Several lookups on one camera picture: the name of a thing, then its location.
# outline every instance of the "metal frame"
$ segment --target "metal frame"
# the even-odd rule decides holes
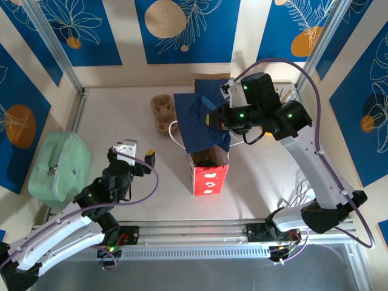
[[[81,93],[82,85],[79,81],[76,73],[73,70],[72,63],[67,57],[61,43],[58,38],[55,36],[53,29],[51,28],[50,23],[43,14],[43,11],[39,7],[39,4],[35,0],[21,0],[23,9],[27,16],[31,19],[32,24],[35,26],[40,37],[44,41],[50,53],[53,55],[55,61],[68,77],[71,85],[74,89]]]
[[[304,64],[304,70],[311,76],[314,72],[316,65],[322,57],[327,45],[332,39],[337,27],[342,21],[345,12],[349,8],[349,5],[352,3],[352,0],[341,0],[337,1],[332,12],[330,13],[321,34],[319,35],[309,57],[307,58],[306,63]],[[302,74],[300,74],[295,85],[297,91],[301,92],[304,87],[308,84],[308,80]]]
[[[72,130],[78,131],[82,121],[89,90],[85,89],[79,100]],[[47,208],[44,222],[56,215],[56,210]],[[139,226],[139,240],[136,246],[123,248],[122,260],[151,259],[208,259],[208,258],[266,258],[271,243],[248,243],[244,234],[247,223],[264,222],[263,219],[220,219],[197,221],[119,221],[122,226]],[[357,235],[349,218],[341,225],[343,229]],[[376,290],[375,282],[367,267],[363,251],[352,239],[338,230],[325,234],[310,232],[309,244],[344,244],[348,250],[352,271],[359,290]],[[68,260],[95,261],[96,251],[85,249]]]

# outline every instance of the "navy blue cloth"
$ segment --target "navy blue cloth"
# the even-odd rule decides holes
[[[388,246],[388,220],[379,222],[378,226],[380,227],[381,233],[386,241],[386,245]]]
[[[176,118],[187,153],[195,153],[218,145],[229,152],[230,135],[206,124],[206,116],[228,104],[220,91],[227,80],[196,80],[196,93],[174,94]]]
[[[0,229],[0,243],[2,242],[2,240],[4,239],[5,237],[5,231]]]

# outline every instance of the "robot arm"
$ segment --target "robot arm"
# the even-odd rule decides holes
[[[109,211],[114,203],[128,201],[134,176],[151,172],[131,159],[136,146],[136,141],[125,140],[112,147],[110,164],[102,176],[85,187],[55,220],[10,245],[0,243],[0,273],[9,291],[27,290],[50,268],[87,247],[117,242],[120,226]],[[153,151],[147,153],[145,162],[155,165]]]
[[[223,95],[230,93],[230,82],[221,87]],[[324,233],[343,222],[353,210],[347,201],[348,194],[359,207],[367,200],[363,191],[354,191],[335,170],[329,157],[322,150],[317,152],[315,129],[304,107],[297,101],[280,103],[268,74],[256,73],[241,80],[247,106],[224,105],[210,114],[209,125],[216,129],[233,130],[243,135],[248,144],[257,142],[269,132],[284,146],[300,166],[314,189],[316,200],[298,207],[278,209],[262,227],[265,241],[292,229],[310,227],[316,233]],[[246,133],[254,126],[260,126],[263,133],[252,142],[247,142]],[[325,163],[333,169],[344,190]]]

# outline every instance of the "mint green bag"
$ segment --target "mint green bag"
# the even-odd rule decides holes
[[[50,132],[28,182],[30,194],[52,208],[64,208],[85,187],[91,160],[75,133]]]

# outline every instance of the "white floor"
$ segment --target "white floor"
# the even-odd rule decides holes
[[[277,209],[279,198],[288,197],[303,179],[288,152],[265,136],[255,145],[231,148],[221,194],[194,197],[186,152],[156,131],[150,106],[156,95],[192,90],[191,86],[91,89],[78,130],[93,156],[88,183],[101,176],[108,166],[108,149],[123,139],[138,140],[139,158],[149,148],[156,152],[159,190],[143,203],[113,209],[118,221],[265,218]],[[152,175],[135,177],[132,201],[148,195],[155,180]]]

